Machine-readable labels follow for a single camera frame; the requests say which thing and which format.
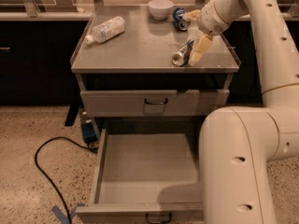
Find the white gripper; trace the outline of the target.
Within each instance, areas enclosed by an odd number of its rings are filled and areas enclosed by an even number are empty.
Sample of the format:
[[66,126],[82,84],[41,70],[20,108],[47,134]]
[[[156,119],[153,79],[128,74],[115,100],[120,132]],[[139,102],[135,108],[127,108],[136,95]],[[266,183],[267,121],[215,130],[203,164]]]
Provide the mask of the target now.
[[214,0],[209,1],[201,10],[186,12],[183,19],[185,21],[197,21],[198,29],[204,33],[198,36],[192,45],[188,64],[195,66],[210,48],[213,41],[212,36],[222,34],[229,28],[229,24],[219,16]]

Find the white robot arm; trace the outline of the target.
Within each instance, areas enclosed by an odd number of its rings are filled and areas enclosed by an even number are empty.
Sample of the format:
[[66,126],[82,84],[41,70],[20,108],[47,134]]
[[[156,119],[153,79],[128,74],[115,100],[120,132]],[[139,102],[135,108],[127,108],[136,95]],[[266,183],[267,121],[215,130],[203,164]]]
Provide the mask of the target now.
[[299,53],[277,0],[211,0],[184,14],[196,21],[190,63],[199,63],[231,23],[250,16],[263,106],[210,113],[199,134],[205,224],[277,224],[266,164],[299,149]]

